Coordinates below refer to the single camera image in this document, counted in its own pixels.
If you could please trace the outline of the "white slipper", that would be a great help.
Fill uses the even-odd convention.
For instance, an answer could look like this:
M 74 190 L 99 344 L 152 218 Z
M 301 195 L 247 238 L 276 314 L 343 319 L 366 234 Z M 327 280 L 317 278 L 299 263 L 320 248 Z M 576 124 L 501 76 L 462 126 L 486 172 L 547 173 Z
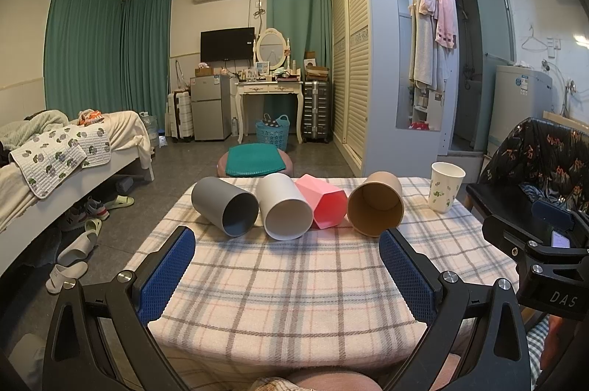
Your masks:
M 88 270 L 88 263 L 78 262 L 71 266 L 55 264 L 45 283 L 49 294 L 58 294 L 66 281 L 78 280 L 84 277 Z

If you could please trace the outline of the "blue laundry basket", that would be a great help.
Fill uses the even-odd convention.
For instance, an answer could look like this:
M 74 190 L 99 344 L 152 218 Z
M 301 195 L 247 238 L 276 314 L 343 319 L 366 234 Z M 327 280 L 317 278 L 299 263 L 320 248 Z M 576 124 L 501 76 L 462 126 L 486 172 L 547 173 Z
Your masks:
M 275 145 L 279 150 L 286 151 L 289 141 L 289 116 L 282 114 L 278 118 L 272 118 L 265 113 L 262 120 L 255 123 L 255 133 L 258 142 Z

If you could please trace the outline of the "leaf print quilted blanket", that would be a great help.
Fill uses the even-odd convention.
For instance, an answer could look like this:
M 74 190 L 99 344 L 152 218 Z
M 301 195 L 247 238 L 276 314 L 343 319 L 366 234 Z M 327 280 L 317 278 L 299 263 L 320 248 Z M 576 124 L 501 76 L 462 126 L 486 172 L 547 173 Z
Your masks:
M 78 169 L 111 160 L 110 135 L 99 124 L 68 125 L 34 135 L 10 153 L 31 192 L 44 200 Z

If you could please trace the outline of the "brown plastic cup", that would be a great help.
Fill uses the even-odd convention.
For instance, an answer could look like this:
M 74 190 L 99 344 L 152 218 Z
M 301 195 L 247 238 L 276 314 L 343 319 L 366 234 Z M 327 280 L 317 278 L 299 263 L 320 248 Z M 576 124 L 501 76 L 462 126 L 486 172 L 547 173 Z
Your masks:
M 352 227 L 362 235 L 377 238 L 397 228 L 404 217 L 402 186 L 390 172 L 374 172 L 348 197 L 346 215 Z

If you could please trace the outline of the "water jug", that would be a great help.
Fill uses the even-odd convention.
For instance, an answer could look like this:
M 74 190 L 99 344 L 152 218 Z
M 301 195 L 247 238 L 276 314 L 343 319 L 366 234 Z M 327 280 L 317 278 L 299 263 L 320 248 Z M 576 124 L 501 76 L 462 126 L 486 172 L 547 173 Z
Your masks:
M 150 115 L 147 111 L 141 111 L 139 116 L 146 127 L 151 146 L 153 148 L 157 148 L 157 146 L 159 146 L 159 128 L 157 117 Z

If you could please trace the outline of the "purple stool with green cushion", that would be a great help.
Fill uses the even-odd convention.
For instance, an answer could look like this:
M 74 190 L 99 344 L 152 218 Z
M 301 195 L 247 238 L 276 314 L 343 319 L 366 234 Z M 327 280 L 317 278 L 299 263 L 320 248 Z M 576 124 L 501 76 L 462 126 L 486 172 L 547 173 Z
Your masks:
M 216 164 L 220 178 L 264 177 L 272 173 L 293 174 L 289 155 L 272 144 L 250 143 L 231 147 Z

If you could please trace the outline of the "cream louvred wardrobe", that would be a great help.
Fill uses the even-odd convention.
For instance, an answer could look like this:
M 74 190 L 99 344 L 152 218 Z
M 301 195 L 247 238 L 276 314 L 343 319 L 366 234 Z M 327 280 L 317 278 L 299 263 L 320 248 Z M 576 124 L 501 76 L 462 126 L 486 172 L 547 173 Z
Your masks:
M 334 143 L 356 176 L 426 177 L 449 149 L 458 50 L 438 44 L 443 90 L 409 80 L 411 0 L 331 0 Z

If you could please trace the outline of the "black wall television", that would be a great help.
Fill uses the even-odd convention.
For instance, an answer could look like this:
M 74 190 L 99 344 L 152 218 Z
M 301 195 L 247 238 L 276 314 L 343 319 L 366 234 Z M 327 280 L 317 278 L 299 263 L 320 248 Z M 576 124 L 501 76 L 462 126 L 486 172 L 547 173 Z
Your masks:
M 200 36 L 201 62 L 251 60 L 254 57 L 254 40 L 253 27 L 203 31 Z

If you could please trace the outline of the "green curtain centre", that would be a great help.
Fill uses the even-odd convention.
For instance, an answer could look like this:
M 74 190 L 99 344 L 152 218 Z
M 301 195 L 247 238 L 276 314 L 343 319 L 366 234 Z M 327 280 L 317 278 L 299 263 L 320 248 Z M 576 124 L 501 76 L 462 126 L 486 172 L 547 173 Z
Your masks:
M 289 40 L 290 55 L 298 66 L 312 52 L 317 65 L 331 67 L 331 0 L 267 0 L 267 5 L 267 26 Z

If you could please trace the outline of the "white paper cup green print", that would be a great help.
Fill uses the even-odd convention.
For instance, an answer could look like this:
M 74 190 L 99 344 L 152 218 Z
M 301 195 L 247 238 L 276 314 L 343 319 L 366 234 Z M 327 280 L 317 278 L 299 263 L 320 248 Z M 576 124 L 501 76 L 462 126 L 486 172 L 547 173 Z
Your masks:
M 452 163 L 434 162 L 431 165 L 428 207 L 438 213 L 447 213 L 465 176 L 466 172 Z

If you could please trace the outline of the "white washing machine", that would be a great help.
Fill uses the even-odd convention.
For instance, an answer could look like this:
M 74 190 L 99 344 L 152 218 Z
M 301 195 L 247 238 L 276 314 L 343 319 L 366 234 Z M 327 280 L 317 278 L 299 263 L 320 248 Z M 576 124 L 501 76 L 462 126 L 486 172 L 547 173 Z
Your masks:
M 552 107 L 552 78 L 525 67 L 496 67 L 487 154 L 492 156 L 516 125 Z

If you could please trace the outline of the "plaid tablecloth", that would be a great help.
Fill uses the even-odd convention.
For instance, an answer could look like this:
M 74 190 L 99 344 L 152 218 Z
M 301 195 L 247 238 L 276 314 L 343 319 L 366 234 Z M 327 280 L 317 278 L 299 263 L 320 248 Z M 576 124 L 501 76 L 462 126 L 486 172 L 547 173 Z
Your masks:
M 425 327 L 384 268 L 376 239 L 348 222 L 276 241 L 256 224 L 232 239 L 183 194 L 128 263 L 190 228 L 193 259 L 151 334 L 192 390 L 335 367 L 373 374 L 411 354 Z

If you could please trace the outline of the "green curtain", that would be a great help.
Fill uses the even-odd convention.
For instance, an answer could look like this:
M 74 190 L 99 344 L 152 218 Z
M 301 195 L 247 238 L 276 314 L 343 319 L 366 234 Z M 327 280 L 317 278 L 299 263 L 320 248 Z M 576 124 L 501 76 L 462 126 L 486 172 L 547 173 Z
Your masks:
M 45 32 L 45 103 L 147 112 L 163 125 L 169 90 L 172 0 L 51 0 Z
M 331 0 L 267 0 L 267 5 L 267 26 L 289 40 L 290 55 L 298 66 L 312 52 L 317 65 L 331 67 Z

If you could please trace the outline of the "pink hexagonal cup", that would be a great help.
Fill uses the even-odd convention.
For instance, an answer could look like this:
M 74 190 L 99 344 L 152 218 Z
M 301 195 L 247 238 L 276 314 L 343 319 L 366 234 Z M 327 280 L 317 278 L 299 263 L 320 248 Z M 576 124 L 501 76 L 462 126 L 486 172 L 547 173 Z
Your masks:
M 321 229 L 337 227 L 345 218 L 348 195 L 324 179 L 303 175 L 294 182 L 313 211 L 314 225 Z

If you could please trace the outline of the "black chair with floral cover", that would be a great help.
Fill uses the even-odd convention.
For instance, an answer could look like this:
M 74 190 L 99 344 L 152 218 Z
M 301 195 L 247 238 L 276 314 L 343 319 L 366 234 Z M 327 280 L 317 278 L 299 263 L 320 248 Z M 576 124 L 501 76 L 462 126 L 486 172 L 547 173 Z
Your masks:
M 532 216 L 538 200 L 560 209 L 588 212 L 588 135 L 544 119 L 514 127 L 474 184 L 466 186 L 471 208 L 525 230 L 541 228 Z

